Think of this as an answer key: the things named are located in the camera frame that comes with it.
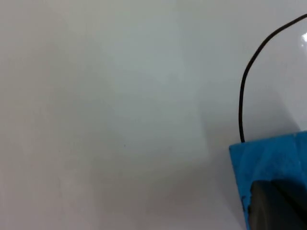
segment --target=black wire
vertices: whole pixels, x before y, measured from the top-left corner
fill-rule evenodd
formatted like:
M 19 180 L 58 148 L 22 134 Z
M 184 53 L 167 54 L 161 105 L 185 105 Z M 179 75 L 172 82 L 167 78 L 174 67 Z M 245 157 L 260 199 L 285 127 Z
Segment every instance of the black wire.
M 277 30 L 275 30 L 273 33 L 271 33 L 269 36 L 267 36 L 267 38 L 261 43 L 261 45 L 259 46 L 259 48 L 256 50 L 256 52 L 254 53 L 253 57 L 251 58 L 251 60 L 249 61 L 248 65 L 245 68 L 245 71 L 243 73 L 243 77 L 242 77 L 242 81 L 241 81 L 241 88 L 240 88 L 240 97 L 239 97 L 239 132 L 240 132 L 240 138 L 241 138 L 241 142 L 245 142 L 244 139 L 244 131 L 243 131 L 243 122 L 242 122 L 242 115 L 243 115 L 243 95 L 244 95 L 244 87 L 245 87 L 245 82 L 246 82 L 246 77 L 248 76 L 248 72 L 251 68 L 251 66 L 253 65 L 254 61 L 256 60 L 257 56 L 259 55 L 259 53 L 261 52 L 261 50 L 265 47 L 265 45 L 277 34 L 279 34 L 281 31 L 287 29 L 288 27 L 290 27 L 291 25 L 294 25 L 295 23 L 303 20 L 307 18 L 307 14 L 304 14 L 296 19 L 294 19 L 293 21 L 287 23 L 286 25 L 283 25 L 282 27 L 278 28 Z

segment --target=blue block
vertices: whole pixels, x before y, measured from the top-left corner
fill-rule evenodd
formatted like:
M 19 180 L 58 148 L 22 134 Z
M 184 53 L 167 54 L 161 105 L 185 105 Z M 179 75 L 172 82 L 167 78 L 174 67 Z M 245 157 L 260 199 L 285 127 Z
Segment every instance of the blue block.
M 247 229 L 250 187 L 256 180 L 287 180 L 307 187 L 307 131 L 229 147 Z

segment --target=blue object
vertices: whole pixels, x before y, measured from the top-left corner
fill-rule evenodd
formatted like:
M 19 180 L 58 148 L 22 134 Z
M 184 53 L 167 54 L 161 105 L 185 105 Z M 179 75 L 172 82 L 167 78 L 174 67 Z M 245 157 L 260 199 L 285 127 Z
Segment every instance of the blue object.
M 229 147 L 247 229 L 250 187 L 256 180 L 288 180 L 307 187 L 307 131 Z

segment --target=blue foam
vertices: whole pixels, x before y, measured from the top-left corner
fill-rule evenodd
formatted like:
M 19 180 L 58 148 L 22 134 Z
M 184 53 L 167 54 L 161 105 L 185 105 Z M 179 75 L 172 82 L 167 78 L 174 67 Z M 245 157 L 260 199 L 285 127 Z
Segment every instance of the blue foam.
M 255 180 L 307 185 L 307 131 L 229 147 L 247 229 L 250 187 Z

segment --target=black component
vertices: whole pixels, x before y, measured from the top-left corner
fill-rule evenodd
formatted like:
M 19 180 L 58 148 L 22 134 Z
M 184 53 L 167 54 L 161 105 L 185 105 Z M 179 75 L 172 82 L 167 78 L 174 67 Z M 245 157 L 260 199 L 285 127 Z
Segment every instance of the black component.
M 265 47 L 265 45 L 277 34 L 279 34 L 281 31 L 287 29 L 288 27 L 290 27 L 291 25 L 294 25 L 295 23 L 303 20 L 307 18 L 307 14 L 304 14 L 296 19 L 294 19 L 293 21 L 287 23 L 286 25 L 283 25 L 282 27 L 278 28 L 277 30 L 275 30 L 273 33 L 271 33 L 259 46 L 259 48 L 256 50 L 256 52 L 254 53 L 254 55 L 252 56 L 251 60 L 249 61 L 248 65 L 245 68 L 245 71 L 243 73 L 243 77 L 242 77 L 242 81 L 241 81 L 241 88 L 240 88 L 240 97 L 239 97 L 239 132 L 240 132 L 240 138 L 241 138 L 241 142 L 245 142 L 245 138 L 244 138 L 244 130 L 243 130 L 243 122 L 242 122 L 242 116 L 243 116 L 243 95 L 244 95 L 244 87 L 245 87 L 245 81 L 246 81 L 246 77 L 248 76 L 248 72 L 251 68 L 251 66 L 253 65 L 254 61 L 256 60 L 256 58 L 258 57 L 259 53 L 261 52 L 261 50 Z
M 281 181 L 255 181 L 252 184 L 248 207 L 251 230 L 307 230 L 304 223 L 307 219 L 306 208 L 292 199 L 292 194 L 287 193 L 288 189 L 283 190 L 284 185 L 292 187 L 293 184 Z M 303 190 L 296 191 L 306 200 L 305 193 L 301 193 Z

